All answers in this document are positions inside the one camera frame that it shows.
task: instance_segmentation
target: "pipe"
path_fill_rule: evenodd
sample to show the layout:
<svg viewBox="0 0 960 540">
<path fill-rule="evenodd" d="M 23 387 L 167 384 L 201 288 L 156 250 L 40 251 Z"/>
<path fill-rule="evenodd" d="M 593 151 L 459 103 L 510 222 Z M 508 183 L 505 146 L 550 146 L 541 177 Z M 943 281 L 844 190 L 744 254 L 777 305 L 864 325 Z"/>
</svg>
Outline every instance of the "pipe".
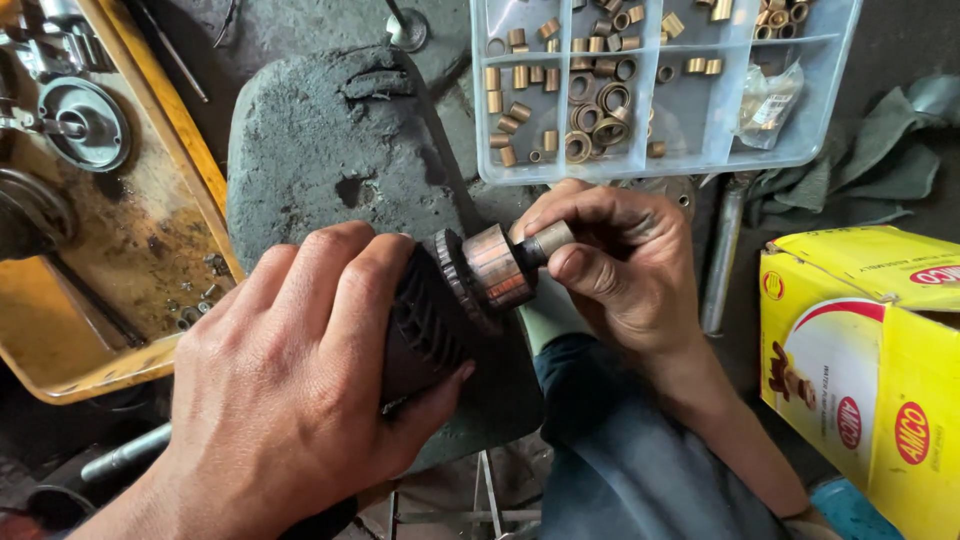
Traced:
<svg viewBox="0 0 960 540">
<path fill-rule="evenodd" d="M 87 482 L 100 481 L 134 463 L 140 462 L 148 455 L 162 452 L 170 444 L 171 431 L 171 425 L 167 422 L 163 426 L 148 431 L 120 446 L 109 454 L 101 455 L 84 466 L 80 471 L 81 478 Z"/>
<path fill-rule="evenodd" d="M 740 236 L 740 222 L 747 201 L 747 189 L 756 178 L 756 171 L 746 174 L 736 173 L 727 182 L 720 207 L 720 219 L 717 226 L 713 258 L 707 276 L 704 292 L 704 304 L 700 311 L 700 327 L 704 334 L 719 337 L 723 322 L 723 309 L 727 302 L 727 288 L 733 270 L 733 255 L 736 252 L 736 240 Z"/>
</svg>

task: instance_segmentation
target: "blue jeans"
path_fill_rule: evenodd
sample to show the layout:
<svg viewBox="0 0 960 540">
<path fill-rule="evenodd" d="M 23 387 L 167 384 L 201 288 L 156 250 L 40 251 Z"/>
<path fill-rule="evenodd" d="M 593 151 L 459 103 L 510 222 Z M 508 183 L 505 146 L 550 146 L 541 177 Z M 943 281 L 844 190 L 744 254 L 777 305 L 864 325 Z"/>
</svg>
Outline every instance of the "blue jeans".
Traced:
<svg viewBox="0 0 960 540">
<path fill-rule="evenodd" d="M 534 365 L 546 400 L 541 435 L 554 448 L 540 538 L 791 538 L 596 338 L 558 337 Z"/>
</svg>

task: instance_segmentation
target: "plastic organizer box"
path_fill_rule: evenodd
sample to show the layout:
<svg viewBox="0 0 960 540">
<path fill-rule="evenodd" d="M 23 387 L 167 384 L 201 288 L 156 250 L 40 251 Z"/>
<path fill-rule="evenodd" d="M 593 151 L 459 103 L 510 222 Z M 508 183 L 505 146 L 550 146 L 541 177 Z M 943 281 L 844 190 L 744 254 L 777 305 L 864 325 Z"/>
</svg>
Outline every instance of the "plastic organizer box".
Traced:
<svg viewBox="0 0 960 540">
<path fill-rule="evenodd" d="M 643 20 L 620 33 L 623 37 L 639 36 L 640 48 L 615 53 L 571 53 L 572 39 L 589 37 L 594 21 L 609 19 L 593 0 L 576 12 L 574 0 L 470 0 L 480 177 L 487 183 L 503 185 L 549 184 L 569 176 L 603 182 L 804 164 L 816 156 L 823 144 L 861 2 L 813 0 L 797 37 L 760 40 L 754 39 L 760 0 L 733 0 L 731 18 L 718 22 L 710 22 L 709 10 L 695 6 L 694 0 L 624 0 L 622 11 L 637 5 L 644 7 Z M 660 45 L 660 22 L 670 12 L 681 19 L 685 28 L 666 45 Z M 560 22 L 560 31 L 551 36 L 559 38 L 560 50 L 548 53 L 537 30 L 551 17 Z M 524 29 L 530 52 L 513 54 L 509 44 L 492 44 L 495 38 L 508 43 L 508 31 L 516 28 Z M 632 129 L 629 138 L 609 147 L 600 159 L 569 163 L 564 158 L 564 137 L 572 131 L 569 114 L 576 106 L 567 103 L 568 67 L 576 57 L 630 58 L 636 62 L 637 72 L 625 83 L 632 94 L 628 107 Z M 723 71 L 713 76 L 685 74 L 684 64 L 692 58 L 721 59 Z M 744 146 L 733 135 L 751 58 L 757 63 L 779 62 L 781 68 L 799 60 L 804 69 L 803 92 L 772 150 Z M 513 89 L 512 68 L 516 65 L 560 68 L 559 91 L 545 92 L 542 84 Z M 668 84 L 656 83 L 661 65 L 676 71 Z M 488 113 L 485 67 L 501 68 L 505 112 L 514 101 L 532 109 L 529 120 L 510 135 L 517 159 L 511 167 L 505 167 L 499 151 L 490 148 L 490 134 L 500 133 L 496 128 L 500 114 Z M 597 77 L 596 90 L 608 81 L 612 79 Z M 653 120 L 649 120 L 651 107 Z M 649 140 L 666 144 L 663 158 L 647 158 L 648 125 L 653 128 Z M 560 148 L 556 155 L 543 152 L 543 132 L 547 130 L 559 131 Z M 528 160 L 534 150 L 543 154 L 539 162 Z"/>
</svg>

